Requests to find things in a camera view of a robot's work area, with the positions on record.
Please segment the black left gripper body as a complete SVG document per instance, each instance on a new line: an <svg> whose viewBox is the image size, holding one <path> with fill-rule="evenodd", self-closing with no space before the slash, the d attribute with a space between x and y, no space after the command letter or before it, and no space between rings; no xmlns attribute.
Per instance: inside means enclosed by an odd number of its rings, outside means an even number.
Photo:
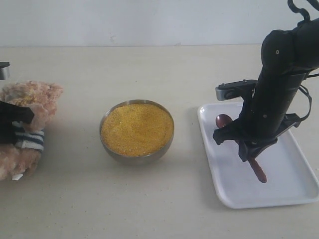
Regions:
<svg viewBox="0 0 319 239"><path fill-rule="evenodd" d="M0 143L16 144L17 139L14 133L12 122L15 121L14 106L0 102Z"/></svg>

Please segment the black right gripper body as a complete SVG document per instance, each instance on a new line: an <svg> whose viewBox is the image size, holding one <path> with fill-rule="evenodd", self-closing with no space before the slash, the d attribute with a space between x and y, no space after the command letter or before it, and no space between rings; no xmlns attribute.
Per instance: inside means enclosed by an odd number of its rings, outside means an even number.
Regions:
<svg viewBox="0 0 319 239"><path fill-rule="evenodd" d="M226 140L251 144L275 141L286 112L306 77L305 72L272 75L263 69L252 98L244 100L236 120L215 130L215 142L220 145Z"/></svg>

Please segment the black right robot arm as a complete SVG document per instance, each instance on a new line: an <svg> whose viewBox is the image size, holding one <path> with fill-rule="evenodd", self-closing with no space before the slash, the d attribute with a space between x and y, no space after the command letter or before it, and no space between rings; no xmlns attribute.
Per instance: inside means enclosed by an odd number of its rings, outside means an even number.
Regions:
<svg viewBox="0 0 319 239"><path fill-rule="evenodd" d="M216 87L218 100L241 97L239 117L213 138L220 145L226 140L239 143L243 162L256 158L289 128L308 118L287 112L296 92L310 96L302 82L319 67L319 21L299 24L292 30L273 30L261 46L262 70L257 80L243 80Z"/></svg>

